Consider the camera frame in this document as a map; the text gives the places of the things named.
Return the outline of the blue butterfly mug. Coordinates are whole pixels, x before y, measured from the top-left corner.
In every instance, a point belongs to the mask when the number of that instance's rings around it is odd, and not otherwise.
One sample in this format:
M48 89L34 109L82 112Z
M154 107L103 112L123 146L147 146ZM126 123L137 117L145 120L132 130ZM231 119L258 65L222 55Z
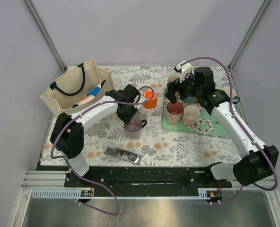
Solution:
M196 98L194 98L194 97L188 97L188 98L184 99L183 102L192 105L192 104L195 104L195 103L196 103Z

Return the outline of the lavender mug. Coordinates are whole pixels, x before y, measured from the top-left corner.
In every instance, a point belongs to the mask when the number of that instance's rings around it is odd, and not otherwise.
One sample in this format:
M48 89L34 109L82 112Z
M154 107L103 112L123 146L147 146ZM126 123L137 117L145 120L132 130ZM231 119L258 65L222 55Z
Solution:
M129 123L124 123L123 128L127 137L136 139L140 136L142 129L147 125L147 120L132 117Z

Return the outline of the pink round mug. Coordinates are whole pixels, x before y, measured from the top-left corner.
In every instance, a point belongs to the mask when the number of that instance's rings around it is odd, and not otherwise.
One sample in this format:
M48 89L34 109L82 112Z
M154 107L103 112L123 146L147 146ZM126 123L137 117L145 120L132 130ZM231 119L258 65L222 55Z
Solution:
M166 106L166 122L171 125L177 124L183 115L183 104L181 102L171 103Z

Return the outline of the pink octagonal mug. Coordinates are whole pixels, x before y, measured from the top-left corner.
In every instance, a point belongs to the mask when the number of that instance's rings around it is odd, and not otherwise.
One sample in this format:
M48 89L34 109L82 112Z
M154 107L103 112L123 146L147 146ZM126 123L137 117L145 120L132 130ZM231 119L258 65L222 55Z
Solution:
M192 126L196 123L200 116L200 110L194 105L189 105L184 108L182 123L186 126Z

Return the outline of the orange mug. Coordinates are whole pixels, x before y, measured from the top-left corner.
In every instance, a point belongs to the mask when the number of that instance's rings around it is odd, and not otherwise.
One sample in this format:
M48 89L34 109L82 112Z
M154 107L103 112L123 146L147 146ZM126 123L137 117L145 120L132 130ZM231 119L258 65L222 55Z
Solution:
M149 101L148 103L144 104L144 108L146 109L154 109L157 104L158 104L158 98L157 98L157 93L151 90L145 91L144 92L144 97L146 98L147 101Z

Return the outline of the dark green mug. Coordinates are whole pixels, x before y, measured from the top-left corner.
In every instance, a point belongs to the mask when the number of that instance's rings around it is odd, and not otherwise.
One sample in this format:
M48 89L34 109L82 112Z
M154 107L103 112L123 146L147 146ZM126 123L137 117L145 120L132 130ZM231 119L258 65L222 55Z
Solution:
M235 97L232 99L232 103L233 103L234 105L238 104L239 102L240 102L240 97L238 97L238 96L235 96Z

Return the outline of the beige floral mug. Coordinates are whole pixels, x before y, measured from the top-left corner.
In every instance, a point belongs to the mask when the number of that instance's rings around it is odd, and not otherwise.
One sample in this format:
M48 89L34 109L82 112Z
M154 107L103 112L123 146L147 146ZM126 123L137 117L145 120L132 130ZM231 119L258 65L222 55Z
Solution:
M167 82L168 82L168 83L173 83L173 82L175 82L177 79L179 79L179 76L178 76L178 75L171 75L171 76L168 78Z

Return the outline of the lime green mug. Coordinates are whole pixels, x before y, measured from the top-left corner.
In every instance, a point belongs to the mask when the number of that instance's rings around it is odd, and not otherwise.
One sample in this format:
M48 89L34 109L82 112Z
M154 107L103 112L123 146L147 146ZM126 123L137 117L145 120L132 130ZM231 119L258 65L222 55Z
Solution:
M228 97L230 97L230 90L232 90L232 98L236 96L236 91L233 88L230 89L230 87L223 87L222 90L227 94Z

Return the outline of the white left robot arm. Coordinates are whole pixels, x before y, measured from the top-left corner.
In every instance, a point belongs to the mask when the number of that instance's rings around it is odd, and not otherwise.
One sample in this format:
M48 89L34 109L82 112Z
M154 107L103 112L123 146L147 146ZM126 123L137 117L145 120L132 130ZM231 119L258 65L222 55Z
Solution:
M75 182L81 187L91 183L89 166L82 150L84 147L84 133L94 124L111 114L124 123L129 123L139 110L140 92L128 84L123 90L111 90L90 107L68 115L61 113L54 125L50 142L52 149L57 149L63 155L69 167L76 172Z

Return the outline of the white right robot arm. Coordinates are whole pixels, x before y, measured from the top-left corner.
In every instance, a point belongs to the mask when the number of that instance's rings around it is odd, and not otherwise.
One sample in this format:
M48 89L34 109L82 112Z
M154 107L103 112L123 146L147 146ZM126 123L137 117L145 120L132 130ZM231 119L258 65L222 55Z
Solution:
M267 146L240 118L226 92L216 88L211 68L193 69L188 63L183 67L175 66L174 69L180 77L168 82L165 97L173 104L177 102L176 94L182 100L194 97L209 115L219 121L241 157L239 162L231 165L213 164L211 171L204 175L205 184L215 187L222 179L231 179L248 186L274 175L278 149L274 145Z

